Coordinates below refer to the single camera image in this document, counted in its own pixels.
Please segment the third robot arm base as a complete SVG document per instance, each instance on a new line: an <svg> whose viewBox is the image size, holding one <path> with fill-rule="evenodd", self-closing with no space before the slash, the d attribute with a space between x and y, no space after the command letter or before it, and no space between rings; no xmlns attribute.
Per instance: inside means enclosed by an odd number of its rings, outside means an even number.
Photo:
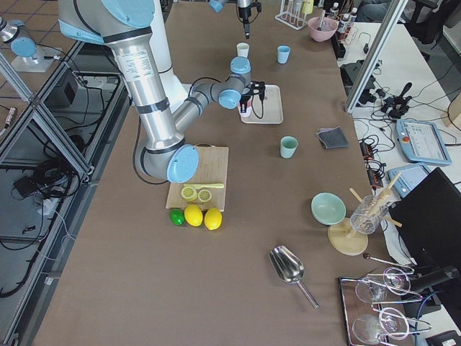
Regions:
<svg viewBox="0 0 461 346"><path fill-rule="evenodd" d="M1 17L1 42L7 44L17 56L12 62L16 71L44 73L49 68L43 51L21 20L8 21Z"/></svg>

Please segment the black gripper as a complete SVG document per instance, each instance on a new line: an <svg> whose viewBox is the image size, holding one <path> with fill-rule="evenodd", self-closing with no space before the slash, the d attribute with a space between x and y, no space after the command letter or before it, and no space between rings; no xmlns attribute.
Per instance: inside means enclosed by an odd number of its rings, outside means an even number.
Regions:
<svg viewBox="0 0 461 346"><path fill-rule="evenodd" d="M243 90L241 95L240 105L246 104L251 97L259 96L261 102L264 101L266 84L264 81L251 81L250 84Z"/></svg>
<svg viewBox="0 0 461 346"><path fill-rule="evenodd" d="M250 17L251 10L256 8L257 12L261 12L260 2L238 2L238 17L243 23L244 35L246 39L250 38Z"/></svg>

